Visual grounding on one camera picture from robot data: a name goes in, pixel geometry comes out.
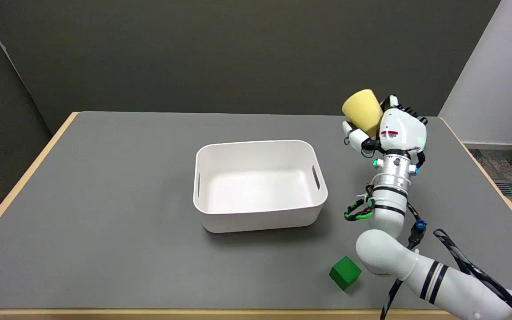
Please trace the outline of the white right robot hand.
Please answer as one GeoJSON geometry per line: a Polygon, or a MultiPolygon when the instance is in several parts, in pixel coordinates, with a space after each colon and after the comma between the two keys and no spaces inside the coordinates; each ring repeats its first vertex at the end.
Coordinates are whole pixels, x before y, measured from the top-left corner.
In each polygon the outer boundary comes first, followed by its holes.
{"type": "Polygon", "coordinates": [[[427,118],[418,118],[396,95],[379,102],[370,89],[354,93],[342,106],[345,144],[371,157],[374,152],[397,152],[421,158],[427,140],[427,118]]]}

